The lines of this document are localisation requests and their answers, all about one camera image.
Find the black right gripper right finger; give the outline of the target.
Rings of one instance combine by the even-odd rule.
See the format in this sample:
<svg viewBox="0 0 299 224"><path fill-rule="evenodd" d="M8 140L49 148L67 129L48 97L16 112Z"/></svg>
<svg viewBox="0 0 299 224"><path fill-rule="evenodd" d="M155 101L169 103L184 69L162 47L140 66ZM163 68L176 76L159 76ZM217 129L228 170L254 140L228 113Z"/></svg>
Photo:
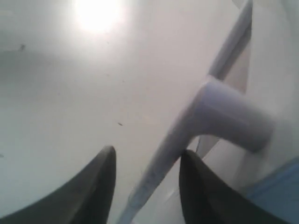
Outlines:
<svg viewBox="0 0 299 224"><path fill-rule="evenodd" d="M179 194L187 224L292 223L292 162L237 191L194 151L180 158Z"/></svg>

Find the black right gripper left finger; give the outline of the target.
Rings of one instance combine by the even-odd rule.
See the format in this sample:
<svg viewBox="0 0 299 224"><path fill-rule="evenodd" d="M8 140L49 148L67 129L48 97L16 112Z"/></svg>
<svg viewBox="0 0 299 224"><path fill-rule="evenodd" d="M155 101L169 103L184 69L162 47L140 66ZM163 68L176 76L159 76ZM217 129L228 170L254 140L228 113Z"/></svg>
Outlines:
<svg viewBox="0 0 299 224"><path fill-rule="evenodd" d="M116 184L116 150L103 149L72 179L2 224L105 224Z"/></svg>

